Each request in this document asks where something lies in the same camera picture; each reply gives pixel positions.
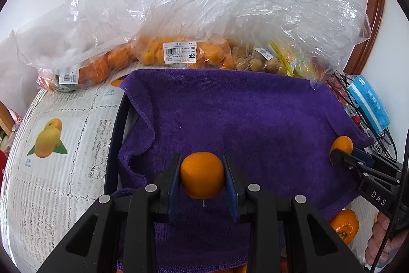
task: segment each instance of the bag of oranges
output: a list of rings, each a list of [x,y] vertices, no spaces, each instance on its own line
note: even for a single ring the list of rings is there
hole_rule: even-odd
[[[235,69],[230,44],[218,34],[203,40],[184,35],[137,38],[135,55],[144,65],[190,69]]]
[[[38,70],[47,90],[100,83],[136,61],[130,41],[146,8],[143,0],[65,0],[17,31],[18,58]]]

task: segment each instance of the purple towel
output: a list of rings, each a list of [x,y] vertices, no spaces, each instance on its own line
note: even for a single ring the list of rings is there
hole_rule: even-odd
[[[275,195],[302,193],[332,218],[357,193],[350,172],[329,162],[340,135],[364,137],[330,90],[304,79],[215,70],[136,70],[121,84],[141,117],[119,152],[124,187],[153,182],[174,152],[229,153],[250,181]],[[247,261],[249,225],[234,224],[224,192],[202,202],[181,189],[177,214],[157,224],[159,272],[205,273]]]

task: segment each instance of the orange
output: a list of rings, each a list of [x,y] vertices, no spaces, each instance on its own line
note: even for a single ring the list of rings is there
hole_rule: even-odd
[[[204,65],[203,65],[203,61],[196,61],[196,63],[190,63],[188,65],[188,67],[190,69],[203,69]]]
[[[352,154],[354,145],[350,137],[342,135],[338,137],[337,139],[335,139],[334,143],[331,146],[330,154],[334,149],[337,149],[337,148],[347,154]]]
[[[182,42],[187,41],[186,35],[180,35],[179,37],[175,38],[175,42]]]
[[[107,55],[101,56],[95,62],[88,65],[89,80],[94,83],[100,83],[107,79],[109,75],[109,66],[107,62]]]
[[[153,39],[148,45],[148,51],[155,53],[158,51],[158,49],[162,47],[163,47],[163,42],[161,42],[159,39]]]
[[[160,65],[166,65],[165,64],[165,56],[163,55],[163,48],[159,49],[156,54],[155,54],[155,61],[159,63]]]
[[[134,60],[136,60],[136,56],[133,53],[133,44],[134,42],[129,42],[126,43],[124,45],[122,45],[123,49],[125,50],[126,54],[128,55],[129,58],[129,62],[133,62]]]
[[[236,65],[234,64],[234,59],[232,55],[226,55],[221,63],[221,70],[234,70]]]
[[[230,44],[225,39],[222,44],[218,45],[224,52],[230,52]]]
[[[89,65],[79,69],[78,83],[83,84],[89,80]]]
[[[174,38],[171,36],[161,36],[158,39],[159,42],[159,49],[163,48],[163,43],[174,42]]]
[[[148,48],[152,38],[148,35],[139,35],[137,39],[131,41],[132,53],[139,56],[139,53]]]
[[[228,268],[226,270],[216,270],[214,272],[210,272],[210,273],[234,273],[232,268]]]
[[[198,47],[203,50],[203,58],[205,62],[209,62],[211,65],[219,64],[224,58],[224,51],[218,45],[212,45],[206,42],[198,43]]]
[[[193,199],[213,198],[224,186],[223,164],[212,153],[193,153],[181,163],[180,180]]]
[[[234,269],[234,273],[246,273],[247,272],[247,264],[244,264],[242,266],[236,267]]]
[[[111,86],[119,87],[119,84],[127,77],[127,75],[123,75],[122,77],[116,78],[115,80],[111,81]]]
[[[142,56],[141,62],[143,65],[152,65],[155,62],[155,52],[146,50]]]
[[[359,220],[353,210],[342,210],[333,217],[330,225],[345,244],[351,243],[359,230]]]
[[[108,53],[107,61],[112,70],[123,69],[129,62],[128,53],[123,46],[118,46]]]
[[[236,41],[235,41],[235,40],[233,40],[233,39],[228,39],[228,43],[229,43],[229,47],[230,47],[230,49],[233,49],[234,47],[236,47],[236,46],[237,46]]]

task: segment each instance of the mango picture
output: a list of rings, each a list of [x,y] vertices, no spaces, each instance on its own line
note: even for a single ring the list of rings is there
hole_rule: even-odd
[[[48,121],[36,139],[33,148],[28,152],[28,156],[35,154],[39,158],[46,158],[51,153],[68,154],[67,149],[61,141],[61,131],[63,123],[59,118]]]

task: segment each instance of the screw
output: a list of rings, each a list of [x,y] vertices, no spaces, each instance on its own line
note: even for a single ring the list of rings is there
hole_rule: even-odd
[[[307,201],[307,198],[302,194],[296,195],[294,199],[295,199],[295,201],[297,201],[300,204],[303,204],[303,203],[305,203]]]
[[[157,185],[156,184],[148,184],[145,187],[146,192],[155,192],[157,190]]]
[[[107,195],[107,194],[103,194],[103,195],[101,195],[99,198],[98,198],[98,201],[101,203],[101,204],[106,204],[108,201],[110,201],[111,200],[111,197],[109,197],[109,195]]]
[[[252,183],[252,184],[249,185],[249,190],[251,192],[258,192],[258,191],[260,191],[260,189],[261,189],[260,185],[258,185],[256,183]]]

